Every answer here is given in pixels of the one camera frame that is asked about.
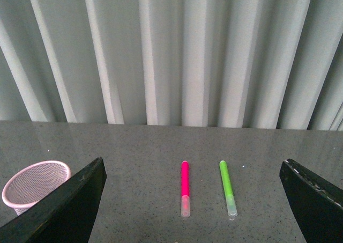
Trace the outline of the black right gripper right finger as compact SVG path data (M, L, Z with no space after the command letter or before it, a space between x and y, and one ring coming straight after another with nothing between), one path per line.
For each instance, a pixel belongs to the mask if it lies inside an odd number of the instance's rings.
M342 189L292 159L279 177L306 242L342 242Z

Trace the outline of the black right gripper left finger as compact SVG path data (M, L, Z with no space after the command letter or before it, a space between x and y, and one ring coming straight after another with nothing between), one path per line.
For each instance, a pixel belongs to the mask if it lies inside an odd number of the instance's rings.
M1 227L1 242L88 242L106 183L96 158L20 216Z

